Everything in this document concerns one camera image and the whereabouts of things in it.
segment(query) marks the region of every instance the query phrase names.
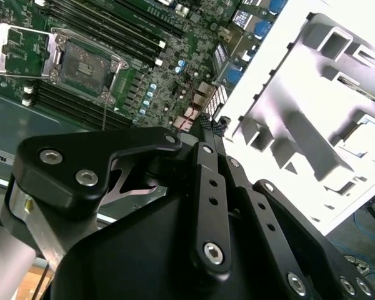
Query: metal sheet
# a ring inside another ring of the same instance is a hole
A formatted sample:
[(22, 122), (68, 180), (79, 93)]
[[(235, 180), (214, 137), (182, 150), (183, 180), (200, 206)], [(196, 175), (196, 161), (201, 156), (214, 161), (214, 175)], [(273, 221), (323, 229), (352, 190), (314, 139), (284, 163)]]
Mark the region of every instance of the metal sheet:
[[(14, 155), (18, 144), (31, 136), (82, 131), (75, 125), (39, 114), (0, 96), (0, 151)], [(0, 179), (8, 180), (12, 166), (0, 161)]]

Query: wooden surface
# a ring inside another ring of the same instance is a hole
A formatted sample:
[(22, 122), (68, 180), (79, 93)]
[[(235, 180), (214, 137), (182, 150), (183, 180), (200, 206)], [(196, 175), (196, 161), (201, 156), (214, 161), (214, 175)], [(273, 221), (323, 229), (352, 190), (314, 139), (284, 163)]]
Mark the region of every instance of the wooden surface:
[[(33, 293), (35, 292), (36, 287), (38, 286), (39, 280), (42, 277), (44, 269), (38, 267), (32, 267), (29, 272), (22, 280), (21, 285), (18, 288), (18, 293), (16, 300), (30, 300), (32, 299)], [(47, 272), (47, 276), (44, 279), (43, 285), (39, 291), (39, 296), (37, 297), (40, 299), (43, 292), (46, 290), (48, 282), (53, 275), (53, 272)]]

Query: cable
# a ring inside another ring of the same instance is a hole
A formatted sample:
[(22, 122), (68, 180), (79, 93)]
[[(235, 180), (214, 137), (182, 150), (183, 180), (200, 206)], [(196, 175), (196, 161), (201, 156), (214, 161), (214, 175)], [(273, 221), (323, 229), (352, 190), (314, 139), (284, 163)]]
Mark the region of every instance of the cable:
[(365, 234), (367, 237), (372, 239), (375, 242), (375, 236), (373, 236), (371, 233), (367, 232), (364, 228), (362, 228), (358, 222), (357, 222), (357, 212), (354, 213), (354, 223), (357, 226), (358, 230), (360, 230), (363, 234)]
[(40, 277), (39, 283), (37, 284), (37, 287), (35, 289), (35, 292), (33, 293), (33, 296), (32, 296), (31, 300), (36, 300), (38, 298), (39, 291), (42, 288), (43, 282), (44, 282), (44, 280), (46, 278), (46, 275), (48, 274), (49, 269), (50, 269), (50, 265), (47, 262), (47, 266), (44, 268), (42, 277)]

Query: blue cable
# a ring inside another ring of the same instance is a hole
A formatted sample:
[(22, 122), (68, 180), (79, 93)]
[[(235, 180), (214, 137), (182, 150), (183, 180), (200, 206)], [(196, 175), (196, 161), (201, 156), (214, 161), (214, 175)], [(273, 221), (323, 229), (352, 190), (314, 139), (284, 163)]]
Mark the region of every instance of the blue cable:
[(357, 222), (357, 212), (354, 213), (354, 223), (357, 226), (358, 230), (360, 230), (363, 234), (365, 234), (367, 237), (372, 239), (375, 242), (375, 236), (373, 236), (371, 233), (367, 232), (364, 228), (362, 228), (358, 222)]

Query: silver bolt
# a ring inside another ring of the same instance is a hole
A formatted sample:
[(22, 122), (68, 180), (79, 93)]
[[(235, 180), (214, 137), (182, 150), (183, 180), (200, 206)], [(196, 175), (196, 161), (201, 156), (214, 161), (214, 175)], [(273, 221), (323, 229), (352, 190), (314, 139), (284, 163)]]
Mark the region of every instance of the silver bolt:
[(304, 283), (300, 280), (300, 278), (292, 273), (289, 272), (287, 274), (287, 281), (289, 281), (290, 287), (295, 291), (299, 296), (304, 297), (306, 295), (306, 286)]
[(58, 81), (58, 76), (59, 76), (59, 73), (57, 70), (51, 70), (50, 73), (49, 73), (49, 80), (52, 82), (52, 83), (57, 83)]
[(212, 150), (209, 146), (204, 145), (202, 148), (203, 148), (204, 151), (206, 151), (207, 153), (213, 153), (213, 150)]
[(352, 296), (354, 296), (356, 294), (356, 290), (353, 288), (353, 286), (351, 285), (351, 283), (344, 277), (342, 277), (340, 279), (340, 282), (342, 284), (342, 286), (344, 287), (344, 289)]
[(117, 61), (111, 61), (110, 64), (110, 71), (115, 73), (119, 67), (119, 63)]
[(231, 163), (235, 166), (235, 167), (240, 167), (240, 164), (237, 160), (235, 160), (234, 158), (231, 158)]
[(43, 150), (39, 155), (42, 162), (45, 164), (59, 164), (63, 161), (63, 156), (56, 150)]
[(165, 136), (166, 140), (170, 143), (176, 143), (176, 140), (172, 136)]
[(108, 98), (109, 104), (115, 104), (115, 99), (113, 97)]
[(96, 173), (90, 170), (80, 170), (76, 173), (75, 179), (82, 186), (95, 186), (99, 182)]
[(361, 279), (357, 278), (356, 280), (357, 280), (358, 286), (365, 293), (365, 295), (370, 296), (371, 290), (369, 289), (369, 287)]
[(61, 34), (57, 35), (57, 37), (56, 37), (56, 43), (57, 44), (63, 45), (63, 44), (65, 44), (66, 41), (67, 41), (66, 36), (62, 36)]
[(266, 188), (268, 191), (270, 191), (271, 193), (272, 193), (273, 191), (275, 191), (274, 187), (273, 187), (272, 185), (270, 185), (268, 182), (266, 182), (264, 185), (265, 185), (265, 188)]
[(224, 261), (221, 248), (211, 242), (204, 245), (204, 254), (213, 264), (222, 264)]

